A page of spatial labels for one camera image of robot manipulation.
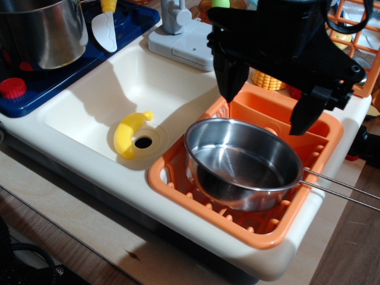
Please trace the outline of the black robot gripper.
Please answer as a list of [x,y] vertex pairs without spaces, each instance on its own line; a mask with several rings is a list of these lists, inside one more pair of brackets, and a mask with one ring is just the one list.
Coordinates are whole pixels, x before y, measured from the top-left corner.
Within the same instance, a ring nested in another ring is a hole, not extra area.
[[330,1],[259,1],[254,11],[211,8],[208,46],[226,102],[254,68],[302,91],[290,135],[305,134],[325,107],[343,109],[365,70],[331,41],[325,26],[353,34],[366,24],[341,28],[328,18],[330,7]]

